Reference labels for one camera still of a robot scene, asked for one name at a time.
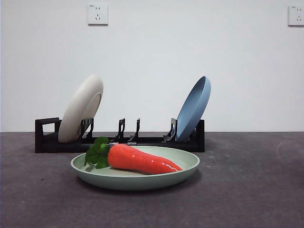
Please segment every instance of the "light green plate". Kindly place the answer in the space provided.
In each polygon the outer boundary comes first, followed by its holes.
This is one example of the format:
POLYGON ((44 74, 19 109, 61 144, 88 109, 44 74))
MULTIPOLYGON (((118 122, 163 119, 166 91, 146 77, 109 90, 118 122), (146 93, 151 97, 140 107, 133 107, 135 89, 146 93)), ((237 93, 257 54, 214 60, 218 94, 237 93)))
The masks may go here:
POLYGON ((147 175, 135 171, 119 170, 112 167, 96 169, 85 163, 85 153, 75 157, 71 166, 78 176, 95 186, 113 190, 150 190, 168 187, 187 179, 196 170, 200 159, 193 153, 157 146, 134 146, 146 153, 165 157, 182 168, 181 171, 147 175))

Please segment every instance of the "toy carrot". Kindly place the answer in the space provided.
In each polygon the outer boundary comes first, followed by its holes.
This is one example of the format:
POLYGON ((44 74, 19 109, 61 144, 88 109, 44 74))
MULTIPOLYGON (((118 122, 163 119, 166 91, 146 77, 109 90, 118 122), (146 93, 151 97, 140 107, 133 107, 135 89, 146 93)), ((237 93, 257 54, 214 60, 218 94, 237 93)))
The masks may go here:
POLYGON ((138 170, 151 174, 181 170, 169 159, 148 154, 124 144, 116 144, 110 149, 108 162, 114 168, 138 170))
POLYGON ((169 159, 142 152, 134 147, 116 144, 109 149, 109 140, 104 137, 97 138, 86 152, 87 162, 96 164, 96 168, 104 168, 108 164, 113 168, 137 170, 150 174, 161 174, 180 171, 181 168, 169 159))

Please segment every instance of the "dish rack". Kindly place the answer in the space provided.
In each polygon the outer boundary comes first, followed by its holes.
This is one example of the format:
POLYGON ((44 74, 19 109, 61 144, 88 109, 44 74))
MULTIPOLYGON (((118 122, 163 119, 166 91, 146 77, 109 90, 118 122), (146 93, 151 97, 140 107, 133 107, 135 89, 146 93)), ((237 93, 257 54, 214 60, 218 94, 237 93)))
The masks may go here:
MULTIPOLYGON (((79 138, 73 142, 60 143, 58 141, 58 132, 61 120, 56 118, 38 119, 35 120, 35 153, 85 153, 97 137, 93 137, 94 119, 84 119, 80 124, 79 138), (53 133, 45 134, 43 125, 54 124, 55 130, 53 133)), ((136 122, 136 132, 129 137, 125 136, 125 118, 119 120, 118 132, 115 137, 107 137, 109 146, 118 143, 127 144, 130 146, 161 146, 171 147, 175 149, 185 150, 189 152, 205 152, 205 122, 200 120, 192 134, 184 142, 175 142, 177 133, 177 120, 171 119, 171 128, 163 137, 140 137, 140 118, 136 122)))

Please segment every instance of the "carrot leaves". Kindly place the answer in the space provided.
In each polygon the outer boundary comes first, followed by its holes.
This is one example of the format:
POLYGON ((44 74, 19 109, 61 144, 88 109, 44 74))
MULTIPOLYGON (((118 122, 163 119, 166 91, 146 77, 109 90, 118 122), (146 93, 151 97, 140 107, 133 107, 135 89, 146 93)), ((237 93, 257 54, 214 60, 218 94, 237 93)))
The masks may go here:
POLYGON ((110 150, 107 143, 109 139, 99 137, 94 140, 94 144, 86 151, 85 165, 87 162, 96 165, 96 169, 101 169, 108 166, 108 152, 110 150))

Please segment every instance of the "power socket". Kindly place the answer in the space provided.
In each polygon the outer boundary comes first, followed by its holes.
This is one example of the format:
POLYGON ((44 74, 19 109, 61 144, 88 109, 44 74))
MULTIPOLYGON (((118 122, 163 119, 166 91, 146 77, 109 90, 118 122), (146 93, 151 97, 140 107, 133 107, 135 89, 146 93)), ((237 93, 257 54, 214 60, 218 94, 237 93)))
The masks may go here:
POLYGON ((289 26, 304 26, 304 6, 289 6, 289 26))
POLYGON ((108 4, 89 4, 87 6, 88 25, 108 25, 108 4))

